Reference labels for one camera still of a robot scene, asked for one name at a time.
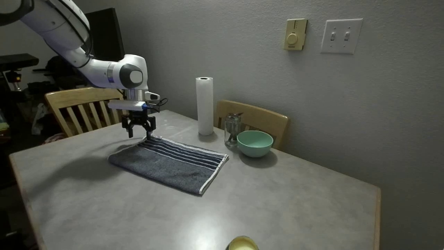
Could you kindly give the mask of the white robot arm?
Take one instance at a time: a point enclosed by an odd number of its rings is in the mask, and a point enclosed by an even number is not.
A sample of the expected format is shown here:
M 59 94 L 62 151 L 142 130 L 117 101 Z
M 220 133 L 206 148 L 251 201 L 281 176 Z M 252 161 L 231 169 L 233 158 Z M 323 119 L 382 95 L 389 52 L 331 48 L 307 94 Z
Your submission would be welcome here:
M 83 11 L 72 0 L 19 0 L 9 12 L 0 13 L 0 23 L 22 20 L 35 31 L 44 43 L 74 66 L 92 86 L 101 88 L 124 88 L 123 99 L 112 99 L 108 106 L 126 111 L 122 126 L 133 136 L 138 124 L 145 136 L 155 129 L 155 118 L 149 115 L 148 70 L 141 55 L 124 54 L 119 61 L 98 59 L 83 49 L 90 34 L 90 23 Z

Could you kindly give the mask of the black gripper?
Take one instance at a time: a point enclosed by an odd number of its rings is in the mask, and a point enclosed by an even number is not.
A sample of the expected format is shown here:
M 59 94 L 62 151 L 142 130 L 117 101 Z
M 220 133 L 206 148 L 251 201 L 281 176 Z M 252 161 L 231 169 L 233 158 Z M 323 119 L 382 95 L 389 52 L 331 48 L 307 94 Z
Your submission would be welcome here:
M 133 137 L 133 126 L 140 124 L 146 130 L 145 138 L 152 137 L 152 130 L 155 129 L 155 118 L 149 116 L 145 111 L 128 111 L 122 118 L 122 126 L 126 129 L 127 136 Z

